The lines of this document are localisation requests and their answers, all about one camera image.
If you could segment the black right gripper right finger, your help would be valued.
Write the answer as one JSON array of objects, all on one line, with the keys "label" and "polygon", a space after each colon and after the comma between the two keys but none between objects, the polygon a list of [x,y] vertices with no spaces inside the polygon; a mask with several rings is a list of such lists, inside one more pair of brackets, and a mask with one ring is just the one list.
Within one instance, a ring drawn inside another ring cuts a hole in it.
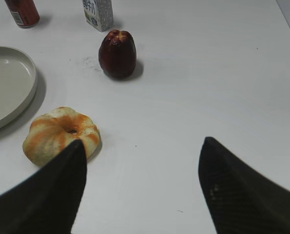
[{"label": "black right gripper right finger", "polygon": [[213,137],[202,145],[198,177],[218,234],[290,234],[290,191]]}]

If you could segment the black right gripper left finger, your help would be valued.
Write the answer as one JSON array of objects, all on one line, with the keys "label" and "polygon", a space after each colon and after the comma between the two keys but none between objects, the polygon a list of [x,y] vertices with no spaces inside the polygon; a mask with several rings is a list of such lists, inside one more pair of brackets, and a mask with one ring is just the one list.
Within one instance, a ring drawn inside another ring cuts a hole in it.
[{"label": "black right gripper left finger", "polygon": [[86,185],[81,140],[0,195],[0,234],[69,234]]}]

